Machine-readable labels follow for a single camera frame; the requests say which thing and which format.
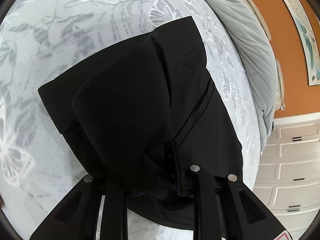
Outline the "black pants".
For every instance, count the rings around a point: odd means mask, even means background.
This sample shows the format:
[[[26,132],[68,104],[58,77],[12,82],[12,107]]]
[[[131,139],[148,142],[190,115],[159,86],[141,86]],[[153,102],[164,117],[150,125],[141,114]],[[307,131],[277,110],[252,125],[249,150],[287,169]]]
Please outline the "black pants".
[[[242,146],[190,16],[89,56],[38,92],[85,170],[152,222],[193,228],[188,166],[242,177]]]

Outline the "grey duvet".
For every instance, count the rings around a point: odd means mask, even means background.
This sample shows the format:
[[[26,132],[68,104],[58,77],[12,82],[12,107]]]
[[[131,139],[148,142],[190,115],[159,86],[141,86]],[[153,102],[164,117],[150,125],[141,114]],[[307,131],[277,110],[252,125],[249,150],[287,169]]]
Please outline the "grey duvet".
[[[276,58],[265,32],[243,0],[205,0],[231,37],[251,88],[257,113],[260,144],[272,132],[278,89]]]

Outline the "white wardrobe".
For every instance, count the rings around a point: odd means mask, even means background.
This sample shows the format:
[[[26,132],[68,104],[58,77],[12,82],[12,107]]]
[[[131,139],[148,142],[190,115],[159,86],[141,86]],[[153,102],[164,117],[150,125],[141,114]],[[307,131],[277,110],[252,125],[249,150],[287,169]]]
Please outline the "white wardrobe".
[[[303,235],[319,212],[319,120],[274,127],[253,192],[293,239]]]

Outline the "framed wall picture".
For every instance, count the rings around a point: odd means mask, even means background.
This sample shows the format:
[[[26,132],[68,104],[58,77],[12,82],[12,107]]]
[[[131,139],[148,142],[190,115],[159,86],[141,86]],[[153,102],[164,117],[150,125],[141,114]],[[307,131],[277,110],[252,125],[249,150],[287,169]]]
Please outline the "framed wall picture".
[[[313,28],[300,0],[283,0],[296,25],[304,50],[309,86],[319,85],[319,50]]]

